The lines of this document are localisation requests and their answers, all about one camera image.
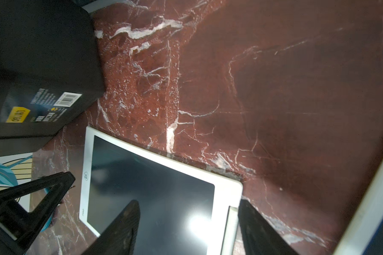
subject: barcode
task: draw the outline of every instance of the barcode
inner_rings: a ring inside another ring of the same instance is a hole
[[[54,106],[71,107],[75,101],[77,101],[82,94],[64,92],[60,98],[56,101]]]

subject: black tablet screen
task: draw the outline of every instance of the black tablet screen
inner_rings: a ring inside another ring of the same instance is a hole
[[[87,221],[100,234],[133,199],[134,255],[205,255],[214,185],[94,137]]]

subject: black object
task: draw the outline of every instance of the black object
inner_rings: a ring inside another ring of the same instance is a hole
[[[0,191],[0,255],[23,255],[30,248],[75,177],[56,173]],[[26,212],[15,199],[50,187],[32,212]]]
[[[84,9],[69,0],[0,0],[0,156],[40,149],[103,93]]]
[[[247,200],[241,200],[239,222],[245,254],[298,255]]]
[[[85,5],[87,5],[87,4],[90,4],[90,3],[92,3],[92,2],[94,2],[94,1],[96,1],[96,0],[72,0],[76,5],[78,5],[78,6],[85,6]]]
[[[139,220],[139,203],[132,200],[82,255],[132,255]]]

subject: white tablet frame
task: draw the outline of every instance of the white tablet frame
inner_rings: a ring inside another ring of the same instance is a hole
[[[199,168],[180,163],[173,159],[155,154],[148,150],[131,145],[127,142],[119,140],[115,137],[102,133],[94,128],[87,127],[85,135],[85,149],[84,149],[84,165],[82,169],[82,186],[81,186],[81,202],[80,202],[80,220],[97,236],[100,234],[97,230],[87,222],[87,210],[89,199],[89,183],[91,181],[91,166],[92,166],[92,152],[94,136],[102,138],[103,140],[112,143],[118,147],[135,153],[139,156],[157,162],[161,165],[167,166],[171,169],[181,173],[193,176],[200,180],[212,183],[214,189],[214,201],[212,212],[212,239],[207,247],[207,255],[224,255],[232,252],[234,239],[228,236],[234,236],[237,231],[238,218],[235,213],[236,208],[240,205],[241,196],[243,193],[243,186],[239,181],[235,181],[223,176],[219,176]]]
[[[383,161],[333,255],[363,255],[383,222]]]

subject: red marble surface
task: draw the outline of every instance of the red marble surface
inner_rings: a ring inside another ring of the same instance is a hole
[[[106,94],[34,154],[33,178],[77,181],[30,254],[95,239],[78,219],[87,125],[242,181],[299,254],[333,253],[383,157],[383,0],[139,0],[93,18]]]

